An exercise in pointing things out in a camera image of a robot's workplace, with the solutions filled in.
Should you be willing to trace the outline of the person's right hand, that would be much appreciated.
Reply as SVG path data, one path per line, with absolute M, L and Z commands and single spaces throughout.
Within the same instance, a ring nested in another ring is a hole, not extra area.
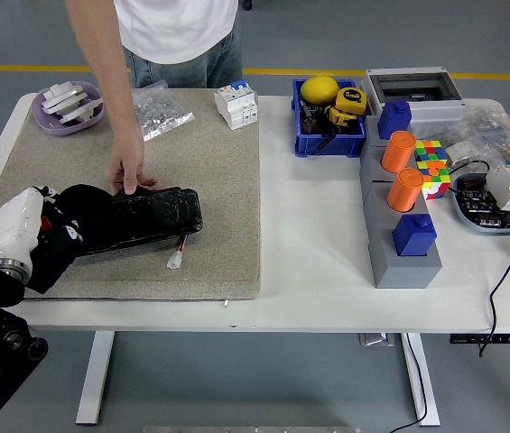
M 158 180 L 144 174 L 144 140 L 136 128 L 117 130 L 107 165 L 111 191 L 132 195 L 138 187 L 158 189 Z

